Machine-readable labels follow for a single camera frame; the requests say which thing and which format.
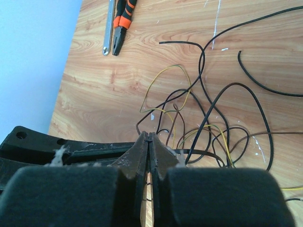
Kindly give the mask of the black zip tie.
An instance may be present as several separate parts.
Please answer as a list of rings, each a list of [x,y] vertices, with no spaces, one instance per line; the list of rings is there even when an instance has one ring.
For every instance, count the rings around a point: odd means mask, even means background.
[[[178,155],[181,155],[181,154],[188,154],[190,152],[190,149],[171,149],[170,147],[166,146],[165,144],[163,144],[161,141],[160,141],[160,144],[165,148],[167,149],[169,152],[171,152],[172,154],[178,154]],[[221,164],[223,166],[225,166],[222,158],[220,158],[218,155],[214,154],[214,153],[211,153],[209,151],[204,151],[204,150],[198,150],[198,149],[194,149],[193,151],[193,154],[194,155],[200,155],[200,156],[208,156],[208,157],[213,157],[216,161],[219,161],[221,162]]]

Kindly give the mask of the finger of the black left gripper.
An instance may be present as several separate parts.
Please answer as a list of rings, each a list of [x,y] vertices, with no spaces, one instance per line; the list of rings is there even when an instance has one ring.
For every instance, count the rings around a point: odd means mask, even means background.
[[[0,187],[25,166],[100,162],[108,165],[122,156],[133,142],[95,143],[66,140],[16,126],[0,144]]]

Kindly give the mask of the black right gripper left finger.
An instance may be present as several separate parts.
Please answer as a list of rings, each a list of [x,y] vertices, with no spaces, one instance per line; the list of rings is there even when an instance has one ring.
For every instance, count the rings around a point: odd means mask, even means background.
[[[100,162],[18,169],[0,189],[3,227],[143,227],[148,134],[122,156]]]

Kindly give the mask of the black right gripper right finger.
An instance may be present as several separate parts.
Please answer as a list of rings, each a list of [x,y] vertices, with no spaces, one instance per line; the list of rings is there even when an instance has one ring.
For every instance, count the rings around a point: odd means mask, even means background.
[[[186,168],[150,134],[156,227],[293,227],[284,196],[267,171]]]

